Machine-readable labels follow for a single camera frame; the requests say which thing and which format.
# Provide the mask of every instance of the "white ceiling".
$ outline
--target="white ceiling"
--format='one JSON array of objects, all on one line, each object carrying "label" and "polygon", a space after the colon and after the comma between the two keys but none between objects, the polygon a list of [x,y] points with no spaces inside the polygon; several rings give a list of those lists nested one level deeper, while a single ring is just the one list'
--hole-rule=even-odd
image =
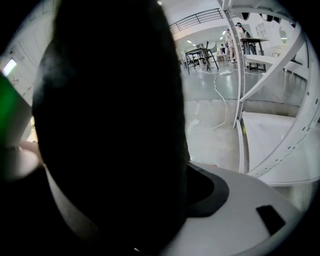
[{"label": "white ceiling", "polygon": [[17,63],[7,78],[29,105],[32,105],[38,65],[51,41],[57,3],[58,0],[42,1],[25,18],[0,57],[0,69],[3,69],[11,58]]},{"label": "white ceiling", "polygon": [[196,45],[203,44],[206,46],[207,41],[220,41],[220,37],[223,37],[222,40],[225,40],[226,34],[222,35],[222,32],[226,31],[227,29],[228,26],[225,25],[201,30],[176,40],[175,45],[179,50],[183,51],[189,50],[192,47],[192,43]]}]

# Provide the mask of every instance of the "dark hair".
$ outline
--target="dark hair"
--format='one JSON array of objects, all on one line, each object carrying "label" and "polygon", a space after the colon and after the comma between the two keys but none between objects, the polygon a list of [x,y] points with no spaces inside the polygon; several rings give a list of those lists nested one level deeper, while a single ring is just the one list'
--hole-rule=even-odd
[{"label": "dark hair", "polygon": [[[134,115],[122,118],[115,111],[109,118],[119,127],[106,131],[104,114],[116,101],[111,99],[106,103],[102,86],[89,86],[99,84],[101,78],[96,74],[103,74],[106,65],[99,65],[95,74],[91,74],[81,63],[100,59],[97,54],[91,55],[99,35],[96,30],[88,28],[101,30],[111,22],[111,18],[104,16],[103,8],[97,7],[98,4],[61,1],[54,21],[53,39],[39,65],[39,70],[44,72],[38,73],[33,94],[32,112],[39,148],[52,178],[64,195],[98,227],[102,236],[112,235],[111,243],[115,248],[121,244],[124,252],[137,248],[146,254],[156,255],[178,232],[186,217],[187,142],[175,43],[164,12],[155,1],[125,0],[117,3],[118,7],[123,6],[121,14],[125,21],[137,28],[124,36],[115,27],[113,32],[118,33],[118,47],[124,48],[126,37],[137,34],[142,40],[154,42],[159,55],[168,60],[168,65],[161,65],[156,70],[147,65],[147,74],[158,74],[154,86],[159,90],[143,103],[137,100],[130,104],[130,111],[138,113],[144,104],[152,106],[154,100],[160,102],[165,99],[166,104],[161,107],[153,105],[148,113],[143,113],[145,118],[141,116],[140,124],[152,129],[134,125],[127,132],[126,124],[135,122]],[[120,59],[115,62],[121,65]],[[148,92],[152,79],[140,77],[138,66],[128,72],[121,86],[112,89],[114,94],[122,92],[125,102]],[[138,87],[129,86],[132,78],[139,82]],[[81,132],[77,129],[84,116],[83,99],[87,101],[85,110],[94,134],[88,141],[80,139]],[[65,127],[63,131],[54,132],[54,120],[57,118]],[[109,163],[105,150],[100,150],[105,145],[112,148],[110,157],[113,162]],[[127,167],[119,164],[124,160],[119,153],[124,145],[128,146],[125,156]],[[71,153],[79,148],[83,150]],[[137,162],[142,156],[143,163]],[[116,228],[110,227],[106,220],[117,223]]]},{"label": "dark hair", "polygon": [[250,37],[251,37],[251,35],[249,34],[249,32],[247,32],[242,26],[240,26],[240,28],[242,28],[244,34],[246,33],[246,37],[247,37],[247,38],[250,38]]}]

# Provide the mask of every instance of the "white plastic surface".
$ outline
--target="white plastic surface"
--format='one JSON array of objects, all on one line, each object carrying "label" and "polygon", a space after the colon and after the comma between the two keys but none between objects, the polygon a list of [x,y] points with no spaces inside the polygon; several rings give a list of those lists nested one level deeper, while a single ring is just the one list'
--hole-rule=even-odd
[{"label": "white plastic surface", "polygon": [[[301,216],[289,201],[256,178],[206,164],[194,164],[223,178],[229,187],[229,197],[213,215],[188,218],[160,256],[231,256],[260,245],[270,239],[270,235],[257,207],[273,206],[286,223],[280,231]],[[259,248],[251,255],[265,255],[273,246]]]},{"label": "white plastic surface", "polygon": [[[243,112],[249,148],[249,170],[258,166],[281,142],[295,118]],[[274,159],[274,166],[261,176],[271,186],[291,186],[309,183],[320,178],[320,124],[282,160]]]}]

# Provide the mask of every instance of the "person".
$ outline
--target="person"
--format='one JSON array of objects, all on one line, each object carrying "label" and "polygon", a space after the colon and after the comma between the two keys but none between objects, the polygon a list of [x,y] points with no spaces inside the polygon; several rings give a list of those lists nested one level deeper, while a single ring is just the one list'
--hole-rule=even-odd
[{"label": "person", "polygon": [[180,50],[178,50],[178,49],[175,49],[175,51],[176,51],[176,55],[177,55],[177,57],[178,57],[178,60],[179,60],[179,63],[180,63],[180,65],[184,68],[184,70],[187,70],[187,64],[186,64],[186,62],[185,62],[185,60],[184,60],[184,55],[185,54],[183,54]]},{"label": "person", "polygon": [[228,47],[229,47],[229,51],[230,51],[230,55],[231,55],[230,56],[231,57],[231,63],[237,62],[237,55],[236,55],[235,45],[234,45],[234,41],[233,41],[231,33],[230,33],[230,29],[227,29],[225,42],[228,44]]},{"label": "person", "polygon": [[242,24],[240,22],[237,22],[237,24],[235,25],[235,28],[237,29],[237,33],[238,33],[239,38],[250,38],[251,37],[249,32],[246,31],[242,27]]},{"label": "person", "polygon": [[228,43],[227,43],[227,42],[225,43],[225,53],[226,53],[227,55],[230,54],[230,49],[229,49],[229,46],[228,46]]},{"label": "person", "polygon": [[222,54],[225,54],[226,53],[226,48],[224,47],[224,44],[222,43],[221,44],[221,51],[222,51]]}]

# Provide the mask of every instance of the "black table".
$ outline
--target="black table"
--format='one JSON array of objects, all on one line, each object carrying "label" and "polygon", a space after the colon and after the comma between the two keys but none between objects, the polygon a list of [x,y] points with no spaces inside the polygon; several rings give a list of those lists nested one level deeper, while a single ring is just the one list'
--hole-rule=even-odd
[{"label": "black table", "polygon": [[196,69],[195,57],[194,57],[194,55],[196,55],[196,54],[198,54],[198,55],[199,55],[199,54],[202,54],[203,57],[204,57],[205,60],[206,60],[207,69],[209,68],[209,70],[210,70],[210,64],[209,64],[209,58],[208,58],[208,53],[209,53],[209,52],[210,52],[211,55],[212,55],[212,58],[213,58],[214,63],[215,63],[215,65],[216,65],[216,68],[219,69],[218,64],[217,64],[217,62],[216,62],[216,59],[215,59],[214,55],[212,54],[211,50],[210,50],[210,49],[207,50],[205,47],[200,47],[200,48],[193,49],[193,50],[190,50],[190,51],[185,52],[185,58],[186,58],[186,60],[188,61],[188,55],[192,55],[193,66],[194,66],[194,69]]},{"label": "black table", "polygon": [[[269,41],[268,39],[265,38],[251,38],[251,37],[243,37],[240,38],[240,41],[243,44],[243,54],[251,54],[250,52],[250,46],[252,46],[252,51],[254,55],[257,55],[256,48],[254,47],[254,43],[258,43],[261,51],[261,55],[264,56],[264,51],[262,50],[261,42],[266,42]],[[249,63],[249,69],[250,70],[260,70],[263,72],[266,72],[266,65],[263,64],[263,68],[259,68],[259,64],[256,64],[256,67],[251,67],[251,63]]]}]

